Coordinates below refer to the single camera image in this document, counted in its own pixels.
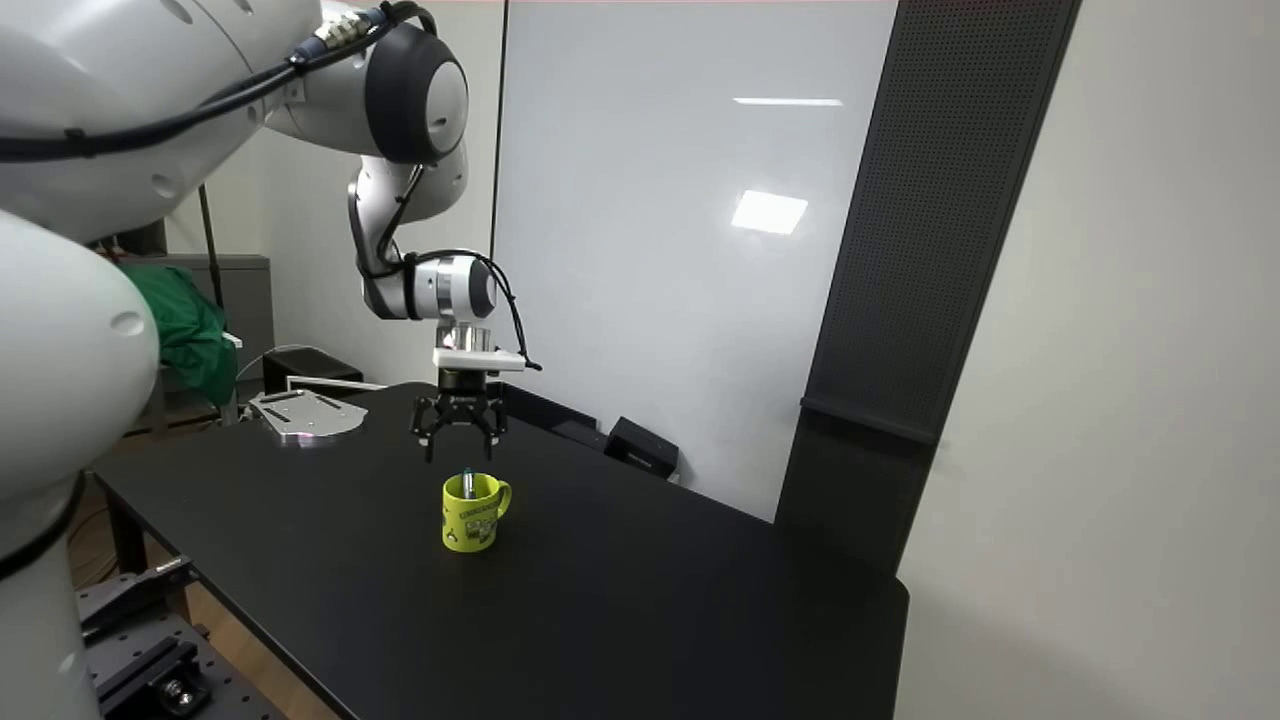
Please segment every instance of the green cup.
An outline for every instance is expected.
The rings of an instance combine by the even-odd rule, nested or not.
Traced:
[[[441,485],[441,546],[446,552],[489,552],[497,524],[513,507],[513,485],[489,474],[458,474]]]

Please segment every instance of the wire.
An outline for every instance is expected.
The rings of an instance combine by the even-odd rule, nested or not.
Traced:
[[[208,213],[208,188],[204,188],[204,184],[200,184],[200,219],[204,219],[212,301],[216,301],[220,311],[226,311],[223,265],[220,265],[220,255],[216,255],[216,237],[212,237],[212,213]]]

